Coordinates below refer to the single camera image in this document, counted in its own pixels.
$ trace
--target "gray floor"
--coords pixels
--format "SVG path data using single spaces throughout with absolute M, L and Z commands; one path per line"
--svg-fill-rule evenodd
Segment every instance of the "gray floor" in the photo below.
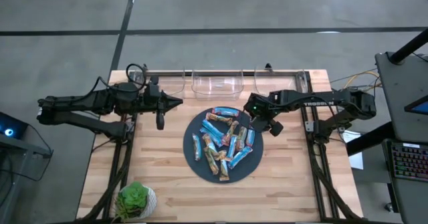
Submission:
M 119 30 L 127 0 L 0 0 L 0 31 Z M 410 27 L 428 25 L 428 0 L 134 0 L 129 29 L 208 27 Z M 327 69 L 331 80 L 374 68 L 374 55 L 394 51 L 417 33 L 128 36 L 119 69 Z M 51 223 L 76 215 L 94 135 L 72 126 L 37 123 L 37 99 L 87 92 L 108 77 L 116 36 L 0 37 L 0 111 L 32 123 L 55 149 L 39 183 L 19 197 L 14 223 Z M 362 76 L 354 84 L 368 84 Z M 341 88 L 346 81 L 333 83 Z M 377 90 L 378 115 L 356 121 L 367 132 L 389 121 Z M 377 150 L 365 166 L 381 163 Z M 385 186 L 354 171 L 364 216 L 399 222 L 383 210 Z

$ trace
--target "wooden tabletop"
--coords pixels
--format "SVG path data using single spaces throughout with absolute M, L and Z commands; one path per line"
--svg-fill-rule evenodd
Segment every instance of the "wooden tabletop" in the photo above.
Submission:
M 326 70 L 307 71 L 315 92 L 331 90 Z M 124 71 L 112 72 L 111 84 L 125 81 Z M 182 83 L 184 90 L 179 92 Z M 199 178 L 183 154 L 183 135 L 188 123 L 198 113 L 214 106 L 242 109 L 251 92 L 267 94 L 272 90 L 294 89 L 294 79 L 244 77 L 243 90 L 237 100 L 197 99 L 191 84 L 191 77 L 160 79 L 161 88 L 166 93 L 179 92 L 174 96 L 184 98 L 184 104 L 165 115 L 164 130 L 156 129 L 154 114 L 138 116 L 128 183 L 140 181 L 152 188 L 157 196 L 154 213 L 144 221 L 319 221 L 300 111 L 280 114 L 276 118 L 284 125 L 283 132 L 278 137 L 263 133 L 264 151 L 259 166 L 236 183 L 222 185 Z M 331 116 L 327 107 L 318 108 L 318 113 L 320 119 Z M 114 114 L 101 118 L 107 122 L 119 119 Z M 105 136 L 99 135 L 94 146 L 106 140 Z M 113 152 L 114 145 L 106 144 L 92 154 L 77 217 L 88 213 L 106 190 Z M 331 140 L 327 144 L 327 155 L 335 189 L 362 217 L 345 146 Z M 327 194 L 323 190 L 327 214 L 331 217 Z

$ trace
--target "keyboard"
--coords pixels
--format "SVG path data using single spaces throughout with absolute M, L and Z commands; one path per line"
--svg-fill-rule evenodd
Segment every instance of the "keyboard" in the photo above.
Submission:
M 402 179 L 428 182 L 428 149 L 390 145 L 394 176 Z

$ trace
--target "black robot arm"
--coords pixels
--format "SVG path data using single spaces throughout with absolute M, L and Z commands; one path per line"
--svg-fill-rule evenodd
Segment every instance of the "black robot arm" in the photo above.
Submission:
M 149 83 L 142 84 L 142 87 L 145 87 L 143 93 L 140 93 L 142 87 L 137 88 L 134 83 L 127 82 L 107 86 L 104 90 L 91 91 L 85 96 L 48 96 L 38 100 L 40 111 L 37 119 L 41 124 L 71 124 L 87 128 L 96 134 L 104 133 L 109 138 L 126 139 L 126 123 L 103 122 L 72 111 L 91 111 L 100 115 L 113 111 L 118 115 L 153 112 L 156 113 L 157 128 L 163 130 L 163 116 L 182 104 L 183 100 L 159 91 L 157 77 L 151 77 Z
M 376 115 L 375 98 L 359 90 L 300 93 L 294 90 L 270 92 L 269 96 L 251 93 L 244 110 L 251 116 L 251 126 L 256 131 L 269 130 L 277 136 L 283 126 L 274 120 L 282 112 L 290 112 L 308 106 L 341 106 L 341 112 L 327 120 L 314 123 L 315 138 L 328 142 L 331 132 L 339 127 L 347 129 L 355 119 L 366 120 Z

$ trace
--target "round plate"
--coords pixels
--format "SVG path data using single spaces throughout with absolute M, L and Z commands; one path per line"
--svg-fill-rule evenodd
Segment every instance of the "round plate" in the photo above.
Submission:
M 202 120 L 205 119 L 205 116 L 208 112 L 211 113 L 212 108 L 205 110 L 198 114 L 194 119 L 190 122 L 189 126 L 186 129 L 184 143 L 183 143 L 183 151 L 185 153 L 185 158 L 189 166 L 196 173 L 196 175 L 200 176 L 202 179 L 212 183 L 234 183 L 235 181 L 239 181 L 245 178 L 247 175 L 251 174 L 259 165 L 261 157 L 263 155 L 263 138 L 261 134 L 256 132 L 254 136 L 254 144 L 252 146 L 253 151 L 249 153 L 246 157 L 244 157 L 233 169 L 227 169 L 229 171 L 229 180 L 228 181 L 220 181 L 220 161 L 216 161 L 217 166 L 219 167 L 219 174 L 213 175 L 211 169 L 209 168 L 207 157 L 202 153 L 201 160 L 195 161 L 195 152 L 193 149 L 193 137 L 192 134 L 196 134 L 199 137 L 201 142 L 201 148 L 204 149 L 206 147 L 205 141 L 202 139 L 202 133 L 199 131 L 202 127 Z M 250 118 L 244 112 L 239 111 L 239 116 L 237 118 L 233 118 L 233 120 L 237 120 L 239 125 L 235 128 L 234 134 L 238 135 L 239 129 L 241 126 L 248 127 Z M 229 126 L 226 123 L 209 120 L 214 127 L 220 130 L 222 133 L 226 133 L 229 130 Z M 218 147 L 215 145 L 217 151 L 220 150 L 229 150 L 228 146 Z

